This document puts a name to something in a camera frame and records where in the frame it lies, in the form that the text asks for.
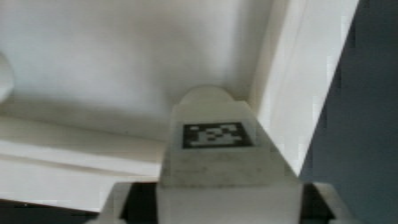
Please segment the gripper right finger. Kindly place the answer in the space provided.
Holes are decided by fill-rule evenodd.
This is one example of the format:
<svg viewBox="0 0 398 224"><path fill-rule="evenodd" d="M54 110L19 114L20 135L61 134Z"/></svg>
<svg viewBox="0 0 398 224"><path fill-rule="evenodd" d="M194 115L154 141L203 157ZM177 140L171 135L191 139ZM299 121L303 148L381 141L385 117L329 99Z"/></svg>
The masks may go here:
<svg viewBox="0 0 398 224"><path fill-rule="evenodd" d="M315 189L321 193L321 199L326 203L329 213L321 215L312 224L360 224L360 219L349 209L335 186L328 183L315 183Z"/></svg>

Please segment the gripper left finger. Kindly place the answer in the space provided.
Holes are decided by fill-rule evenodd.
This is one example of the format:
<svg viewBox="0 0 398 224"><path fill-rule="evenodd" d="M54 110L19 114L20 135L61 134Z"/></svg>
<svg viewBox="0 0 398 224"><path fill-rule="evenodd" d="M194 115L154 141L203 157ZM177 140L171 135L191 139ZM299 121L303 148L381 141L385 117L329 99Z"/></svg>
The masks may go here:
<svg viewBox="0 0 398 224"><path fill-rule="evenodd" d="M130 183L122 182L114 185L104 210L98 216L98 224L127 224L125 220L122 219L122 214L125 210L130 190Z"/></svg>

